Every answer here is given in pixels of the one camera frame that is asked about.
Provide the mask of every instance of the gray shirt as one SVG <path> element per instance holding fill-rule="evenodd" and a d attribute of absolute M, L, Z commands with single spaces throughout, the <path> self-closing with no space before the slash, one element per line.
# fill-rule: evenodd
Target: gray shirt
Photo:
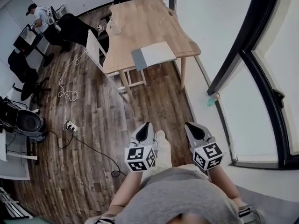
<path fill-rule="evenodd" d="M 34 11 L 34 16 L 37 19 L 41 19 L 42 25 L 38 28 L 41 32 L 44 32 L 49 27 L 47 23 L 47 9 L 44 7 L 37 6 Z"/>
<path fill-rule="evenodd" d="M 170 168 L 151 176 L 124 210 L 116 224 L 166 224 L 192 213 L 213 224 L 241 224 L 233 201 L 194 171 Z"/>

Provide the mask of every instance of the white chair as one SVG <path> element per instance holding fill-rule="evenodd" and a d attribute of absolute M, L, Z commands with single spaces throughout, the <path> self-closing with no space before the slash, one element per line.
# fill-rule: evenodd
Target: white chair
<path fill-rule="evenodd" d="M 100 43 L 98 42 L 97 38 L 94 36 L 94 34 L 92 33 L 91 30 L 88 30 L 88 38 L 87 38 L 85 52 L 86 52 L 86 54 L 88 54 L 88 56 L 91 58 L 91 60 L 97 65 L 97 67 L 104 73 L 103 66 L 100 64 L 100 52 L 99 52 L 99 50 L 101 50 L 101 52 L 106 57 L 107 54 L 104 51 L 104 49 L 102 48 L 102 46 L 100 45 Z M 131 81 L 131 76 L 130 76 L 130 71 L 131 70 L 135 70 L 135 68 L 124 70 L 127 73 L 127 76 L 128 76 L 129 87 L 137 86 L 137 85 L 140 85 L 140 84 L 145 84 L 146 85 L 143 70 L 141 71 L 142 81 L 138 81 L 138 82 L 135 82 L 135 83 L 132 83 L 132 81 Z M 118 72 L 114 72 L 114 73 L 111 73 L 109 75 L 105 74 L 105 76 L 107 77 L 107 79 L 110 82 L 112 82 L 112 84 L 118 90 L 118 92 L 120 92 L 122 90 L 125 90 L 126 88 L 124 86 L 118 88 L 116 86 L 116 84 L 114 83 L 114 81 L 111 79 L 111 77 L 116 76 L 118 74 L 119 74 Z"/>

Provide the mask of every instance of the green object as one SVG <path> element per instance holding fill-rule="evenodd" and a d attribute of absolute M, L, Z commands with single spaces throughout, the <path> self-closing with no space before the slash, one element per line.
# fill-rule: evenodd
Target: green object
<path fill-rule="evenodd" d="M 213 95 L 210 96 L 210 98 L 207 100 L 206 105 L 208 107 L 211 107 L 218 99 L 220 98 L 219 93 L 214 93 Z"/>

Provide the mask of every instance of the wooden table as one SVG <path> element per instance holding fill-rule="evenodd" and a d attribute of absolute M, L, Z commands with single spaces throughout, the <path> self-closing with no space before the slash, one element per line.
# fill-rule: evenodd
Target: wooden table
<path fill-rule="evenodd" d="M 181 89 L 184 89 L 186 57 L 201 51 L 182 30 L 177 15 L 161 0 L 133 0 L 110 7 L 112 18 L 121 29 L 114 35 L 107 25 L 109 50 L 104 61 L 106 74 L 119 72 L 130 99 L 133 95 L 124 70 L 135 67 L 133 50 L 158 42 L 167 42 L 176 58 L 181 58 Z"/>

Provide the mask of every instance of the cap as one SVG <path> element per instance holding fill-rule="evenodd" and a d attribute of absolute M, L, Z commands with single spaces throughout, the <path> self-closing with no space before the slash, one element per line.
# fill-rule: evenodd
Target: cap
<path fill-rule="evenodd" d="M 29 7 L 28 7 L 28 11 L 26 12 L 26 16 L 30 13 L 31 9 L 33 8 L 36 8 L 37 5 L 35 3 L 31 4 Z"/>

